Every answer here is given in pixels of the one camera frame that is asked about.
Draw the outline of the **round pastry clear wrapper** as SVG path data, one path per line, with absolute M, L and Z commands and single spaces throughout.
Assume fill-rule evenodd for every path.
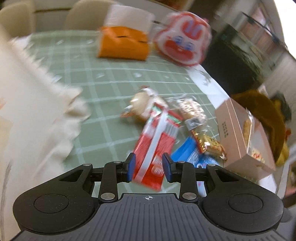
M 120 116 L 122 118 L 134 116 L 141 121 L 147 121 L 155 103 L 164 106 L 165 108 L 168 107 L 167 102 L 160 97 L 155 90 L 144 85 L 132 97 L 129 105 L 123 109 Z

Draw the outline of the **small gold snack pack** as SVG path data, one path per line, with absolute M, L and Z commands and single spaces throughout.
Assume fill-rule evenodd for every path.
M 219 141 L 211 138 L 209 135 L 205 134 L 205 132 L 191 130 L 191 133 L 197 143 L 197 149 L 201 154 L 220 158 L 223 161 L 227 160 L 225 149 Z

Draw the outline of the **sliced bread clear pack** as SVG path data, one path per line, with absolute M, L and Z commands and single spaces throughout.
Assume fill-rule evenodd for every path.
M 181 95 L 169 97 L 166 101 L 172 109 L 181 114 L 189 131 L 205 132 L 208 129 L 208 118 L 195 97 Z

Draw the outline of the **white tissue sheet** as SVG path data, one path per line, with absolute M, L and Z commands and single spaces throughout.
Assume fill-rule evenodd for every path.
M 155 15 L 143 9 L 112 4 L 107 12 L 104 27 L 127 27 L 148 33 L 151 29 Z

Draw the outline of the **blue white snack bag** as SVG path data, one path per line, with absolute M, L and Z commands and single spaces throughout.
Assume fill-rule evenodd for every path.
M 185 142 L 171 154 L 174 162 L 185 161 L 193 164 L 195 168 L 206 168 L 208 164 L 220 166 L 212 156 L 201 154 L 198 151 L 196 141 L 192 137 L 188 137 Z

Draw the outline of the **long biscuit clear pack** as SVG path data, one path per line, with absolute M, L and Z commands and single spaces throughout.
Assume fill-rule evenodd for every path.
M 246 109 L 246 114 L 247 114 L 247 117 L 243 123 L 242 134 L 243 134 L 243 139 L 246 146 L 246 151 L 248 152 L 250 148 L 252 134 L 254 133 L 255 120 L 254 120 L 254 116 L 248 109 Z

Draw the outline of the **yellow lounge chair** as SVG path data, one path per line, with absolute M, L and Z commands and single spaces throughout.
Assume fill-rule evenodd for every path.
M 280 116 L 283 119 L 284 124 L 292 120 L 292 111 L 283 93 L 277 91 L 271 97 L 271 101 L 273 102 L 273 105 L 275 106 L 276 110 L 280 113 Z M 278 160 L 275 162 L 277 167 L 283 166 L 290 156 L 287 140 L 290 137 L 291 133 L 292 131 L 290 128 L 285 128 L 285 140 L 283 142 L 283 147 Z

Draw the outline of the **white paper sheets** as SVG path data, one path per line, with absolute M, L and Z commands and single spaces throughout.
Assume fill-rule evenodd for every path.
M 218 95 L 228 99 L 229 95 L 214 78 L 201 66 L 187 68 L 187 73 L 199 89 L 206 95 Z

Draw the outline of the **orange tissue box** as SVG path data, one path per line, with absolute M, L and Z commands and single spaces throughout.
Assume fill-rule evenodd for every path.
M 100 29 L 97 57 L 145 61 L 148 55 L 149 43 L 145 32 L 123 26 Z

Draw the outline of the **rice cracker pack yellow label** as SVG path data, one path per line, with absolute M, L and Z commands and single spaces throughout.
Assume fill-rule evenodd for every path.
M 258 149 L 255 149 L 255 148 L 252 148 L 251 149 L 251 156 L 257 160 L 257 161 L 260 161 L 262 163 L 265 163 L 265 160 L 262 156 L 262 154 L 260 153 L 260 151 Z

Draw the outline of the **pink cardboard gift box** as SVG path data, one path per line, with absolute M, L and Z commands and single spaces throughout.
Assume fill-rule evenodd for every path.
M 224 101 L 215 114 L 220 143 L 227 157 L 224 167 L 256 180 L 272 174 L 275 162 L 260 121 L 231 98 Z

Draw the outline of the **green checked tablecloth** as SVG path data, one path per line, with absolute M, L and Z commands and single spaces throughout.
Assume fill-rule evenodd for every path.
M 195 97 L 208 117 L 207 134 L 216 140 L 220 138 L 215 109 L 226 99 L 204 94 L 189 77 L 187 68 L 171 63 L 155 51 L 150 52 L 146 61 L 101 59 L 97 57 L 94 31 L 35 33 L 25 38 L 24 44 L 57 83 L 81 87 L 91 111 L 64 161 L 65 170 L 84 163 L 102 167 L 128 156 L 144 126 L 120 115 L 144 85 L 164 98 Z

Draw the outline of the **red striped snack packet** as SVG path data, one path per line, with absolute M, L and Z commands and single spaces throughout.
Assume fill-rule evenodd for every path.
M 157 103 L 149 114 L 133 150 L 136 157 L 133 181 L 159 191 L 164 178 L 162 155 L 171 153 L 182 117 Z

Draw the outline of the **cream fringed cloth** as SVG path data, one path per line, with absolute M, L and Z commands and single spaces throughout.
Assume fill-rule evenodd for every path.
M 1 30 L 1 240 L 19 233 L 13 203 L 63 172 L 89 115 L 80 87 L 67 87 Z

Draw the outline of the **cream dining chair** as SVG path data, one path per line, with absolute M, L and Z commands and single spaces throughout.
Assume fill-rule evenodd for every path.
M 84 0 L 76 2 L 63 24 L 63 30 L 97 30 L 103 26 L 108 9 L 117 1 Z

